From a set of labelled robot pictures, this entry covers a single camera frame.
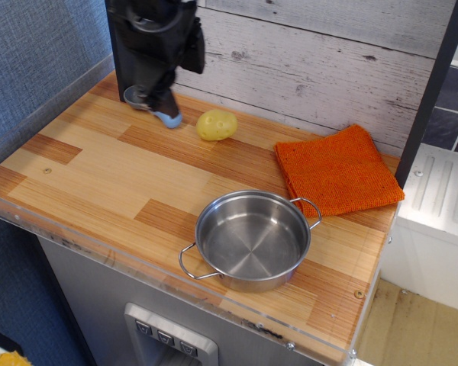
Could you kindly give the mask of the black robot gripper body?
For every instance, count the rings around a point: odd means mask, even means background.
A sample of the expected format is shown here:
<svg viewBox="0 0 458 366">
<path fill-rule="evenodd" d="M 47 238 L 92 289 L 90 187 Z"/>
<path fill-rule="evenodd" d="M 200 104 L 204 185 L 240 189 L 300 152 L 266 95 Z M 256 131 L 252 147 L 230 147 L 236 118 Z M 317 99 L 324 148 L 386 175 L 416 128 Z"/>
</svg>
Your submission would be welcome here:
<svg viewBox="0 0 458 366">
<path fill-rule="evenodd" d="M 141 42 L 136 67 L 179 67 L 192 25 L 201 23 L 197 8 L 196 1 L 139 1 L 135 27 Z"/>
</svg>

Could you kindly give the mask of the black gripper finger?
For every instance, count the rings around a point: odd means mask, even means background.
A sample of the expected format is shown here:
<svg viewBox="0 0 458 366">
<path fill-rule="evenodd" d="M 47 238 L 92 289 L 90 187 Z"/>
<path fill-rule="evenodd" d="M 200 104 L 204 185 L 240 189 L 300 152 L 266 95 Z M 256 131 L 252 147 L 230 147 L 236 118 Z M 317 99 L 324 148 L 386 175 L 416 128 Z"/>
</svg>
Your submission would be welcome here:
<svg viewBox="0 0 458 366">
<path fill-rule="evenodd" d="M 190 72 L 202 74 L 205 67 L 205 40 L 202 26 L 199 22 L 192 25 L 185 43 L 185 49 L 180 66 Z"/>
<path fill-rule="evenodd" d="M 137 109 L 177 113 L 178 106 L 171 91 L 176 78 L 176 68 L 136 68 L 135 107 Z"/>
</svg>

